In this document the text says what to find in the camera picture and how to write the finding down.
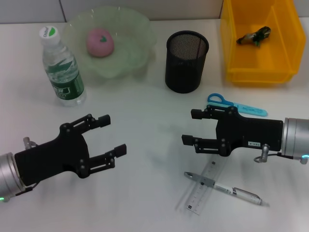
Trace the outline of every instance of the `bottle cap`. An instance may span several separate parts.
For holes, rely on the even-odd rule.
[[[42,28],[39,35],[43,46],[55,46],[60,42],[58,29],[54,26],[46,26]]]

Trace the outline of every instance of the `wall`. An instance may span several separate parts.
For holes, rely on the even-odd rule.
[[[101,5],[126,6],[152,20],[219,18],[223,0],[0,0],[0,23],[64,22]],[[294,0],[309,17],[309,0]]]

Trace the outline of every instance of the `black mesh pen holder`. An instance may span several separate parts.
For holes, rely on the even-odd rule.
[[[201,34],[184,30],[171,35],[167,42],[165,83],[177,93],[190,93],[201,82],[209,49]]]

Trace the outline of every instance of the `plastic bottle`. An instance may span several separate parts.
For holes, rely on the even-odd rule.
[[[43,65],[57,97],[64,106],[76,106],[86,99],[84,84],[72,52],[60,40],[57,28],[40,30]]]

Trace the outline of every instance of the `white table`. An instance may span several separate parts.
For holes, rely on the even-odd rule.
[[[309,32],[309,18],[301,20]],[[213,92],[267,109],[272,119],[308,118],[308,46],[292,82],[239,88],[223,81],[219,20],[152,22],[158,42],[147,73],[96,84],[83,76],[86,102],[65,108],[42,66],[38,32],[44,25],[0,25],[1,153],[22,151],[25,136],[48,142],[62,123],[92,113],[109,114],[112,124],[85,134],[91,156],[123,143],[127,155],[116,159],[115,169],[86,179],[62,173],[0,204],[2,232],[308,231],[309,167],[281,158],[257,164],[259,150],[235,150],[219,181],[258,194],[270,208],[213,191],[202,214],[190,214],[184,203],[194,183],[183,173],[201,173],[209,155],[196,154],[181,140],[182,134],[215,138],[216,121],[190,115],[191,109],[203,109]],[[60,31],[65,26],[54,25]],[[183,29],[202,33],[210,44],[202,83],[185,95],[172,92],[164,81],[166,41]]]

